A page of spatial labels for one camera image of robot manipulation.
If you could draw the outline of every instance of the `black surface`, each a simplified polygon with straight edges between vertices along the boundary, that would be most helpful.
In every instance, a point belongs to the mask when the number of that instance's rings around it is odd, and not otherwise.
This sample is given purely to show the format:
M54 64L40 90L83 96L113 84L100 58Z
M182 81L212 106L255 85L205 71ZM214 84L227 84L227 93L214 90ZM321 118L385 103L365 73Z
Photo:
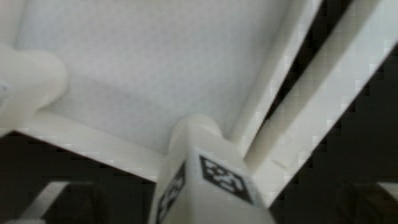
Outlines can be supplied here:
M29 137L0 139L0 223L15 218L52 180L90 181L106 194L109 223L145 223L154 184Z
M340 181L395 176L398 49L271 205L278 224L328 223Z

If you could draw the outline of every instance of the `white plastic part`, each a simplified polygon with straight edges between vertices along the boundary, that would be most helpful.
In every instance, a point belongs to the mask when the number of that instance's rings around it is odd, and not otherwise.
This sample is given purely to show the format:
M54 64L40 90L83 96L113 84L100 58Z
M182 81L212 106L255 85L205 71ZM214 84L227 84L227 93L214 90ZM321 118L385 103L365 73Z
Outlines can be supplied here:
M13 46L24 0L0 0L0 42Z
M0 136L31 118L65 91L67 72L42 51L17 52L0 44Z
M273 224L236 146L200 115L173 129L148 224Z
M246 164L266 205L282 191L398 41L398 1L356 0L260 129Z
M319 3L321 0L298 0L292 1L289 5L283 23L266 57L262 72L257 77L228 138L237 145L241 156L246 154L259 126L262 124L264 115L308 31Z

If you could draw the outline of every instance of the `white bar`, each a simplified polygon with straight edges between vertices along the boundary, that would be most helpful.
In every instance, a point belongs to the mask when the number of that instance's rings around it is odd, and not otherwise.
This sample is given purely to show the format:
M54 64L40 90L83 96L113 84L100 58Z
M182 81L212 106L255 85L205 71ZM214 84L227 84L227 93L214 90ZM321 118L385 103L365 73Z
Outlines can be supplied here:
M22 212L21 219L40 219L68 182L51 182Z
M42 111L17 131L156 182L163 155Z
M398 1L356 0L259 132L246 163L269 205L398 40Z
M262 72L259 74L253 91L250 93L244 109L228 138L232 143L237 145L241 155L246 153L259 126L262 124L264 115L312 24L319 3L321 0L291 1L285 19L275 38L275 44L266 56Z

